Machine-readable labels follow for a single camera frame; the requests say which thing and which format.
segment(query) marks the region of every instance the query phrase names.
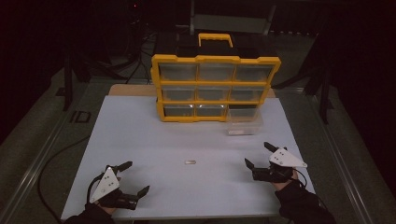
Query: clear plastic bin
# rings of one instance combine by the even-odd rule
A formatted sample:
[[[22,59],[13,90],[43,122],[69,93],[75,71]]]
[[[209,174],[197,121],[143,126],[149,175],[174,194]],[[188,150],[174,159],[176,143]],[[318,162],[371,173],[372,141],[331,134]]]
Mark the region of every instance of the clear plastic bin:
[[[159,63],[160,78],[166,81],[195,81],[195,63]]]
[[[235,81],[266,81],[273,69],[266,64],[239,64],[236,66]]]
[[[230,93],[230,101],[260,101],[265,87],[233,87]]]
[[[194,105],[164,105],[163,113],[166,117],[192,117]]]
[[[232,63],[200,63],[198,80],[229,81],[233,78]]]
[[[230,86],[198,86],[197,100],[226,101]]]
[[[226,108],[226,105],[197,105],[195,109],[199,117],[222,117]]]
[[[227,134],[256,134],[262,129],[262,114],[255,108],[230,108],[227,112]]]
[[[195,86],[162,86],[165,101],[193,101]]]

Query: yellow carrying handle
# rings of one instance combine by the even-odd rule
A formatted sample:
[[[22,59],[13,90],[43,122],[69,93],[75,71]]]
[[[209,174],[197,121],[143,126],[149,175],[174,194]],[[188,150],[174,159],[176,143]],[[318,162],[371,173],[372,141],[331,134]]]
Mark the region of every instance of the yellow carrying handle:
[[[230,35],[227,34],[198,34],[199,47],[201,47],[201,40],[227,40],[230,48],[233,47]]]

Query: dark background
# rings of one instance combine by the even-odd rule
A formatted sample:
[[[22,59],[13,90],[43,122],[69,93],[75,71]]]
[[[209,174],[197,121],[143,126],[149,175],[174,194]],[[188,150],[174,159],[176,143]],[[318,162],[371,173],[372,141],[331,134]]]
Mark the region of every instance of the dark background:
[[[140,34],[142,26],[159,32],[173,31],[175,24],[190,23],[190,1],[111,2],[111,5],[107,1],[87,0],[2,3],[0,142],[64,66],[65,43],[72,43],[95,60],[108,61],[111,55],[125,53],[124,41],[131,41],[127,53],[133,53],[138,46],[134,37]],[[260,17],[268,12],[263,1],[196,2],[197,13]],[[273,34],[319,33],[304,65],[326,62],[332,84],[339,90],[348,114],[395,194],[391,167],[396,146],[395,3],[275,2],[279,7],[271,28]]]

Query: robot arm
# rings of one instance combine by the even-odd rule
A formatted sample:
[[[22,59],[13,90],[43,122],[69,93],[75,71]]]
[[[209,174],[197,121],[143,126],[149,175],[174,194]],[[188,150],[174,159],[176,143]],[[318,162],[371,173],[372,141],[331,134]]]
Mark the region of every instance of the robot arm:
[[[264,146],[273,152],[269,158],[269,168],[256,168],[251,161],[245,159],[245,164],[252,171],[254,180],[284,183],[291,179],[293,175],[292,167],[308,166],[305,162],[289,153],[285,147],[274,147],[267,142],[264,142]]]
[[[117,179],[117,172],[124,171],[132,166],[131,161],[127,161],[120,166],[107,166],[104,174],[97,176],[90,184],[87,195],[87,202],[99,201],[104,207],[126,208],[135,210],[139,199],[149,192],[149,186],[137,192],[137,195],[124,194],[120,190],[120,182]],[[100,180],[95,192],[90,197],[92,185]]]

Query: floor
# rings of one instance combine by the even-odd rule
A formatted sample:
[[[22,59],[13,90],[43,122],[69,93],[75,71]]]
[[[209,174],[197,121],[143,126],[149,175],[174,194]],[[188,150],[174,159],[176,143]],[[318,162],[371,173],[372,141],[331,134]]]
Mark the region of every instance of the floor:
[[[273,81],[276,84],[297,74],[314,39],[298,35],[269,35],[269,38],[282,61]],[[149,67],[149,56],[144,55],[142,63]],[[128,76],[135,67],[136,64],[120,74]],[[145,74],[145,67],[140,66],[130,83],[146,84]],[[331,88],[329,125],[324,125],[318,116],[317,97],[303,93],[305,82],[304,79],[276,90],[276,97],[285,109],[295,140],[309,164],[308,172],[317,194],[337,223],[396,223],[395,199],[340,102],[337,90]],[[53,76],[51,87],[0,146],[0,223],[55,223],[39,195],[59,217],[87,145],[86,138],[91,134],[104,97],[115,83],[120,81],[100,75],[93,76],[90,83],[75,80],[74,102],[68,111],[63,111],[64,98],[55,95],[63,86],[63,70]],[[76,122],[72,119],[74,111],[89,112],[91,118],[88,122]],[[149,223],[288,221],[282,217],[242,217],[151,220]]]

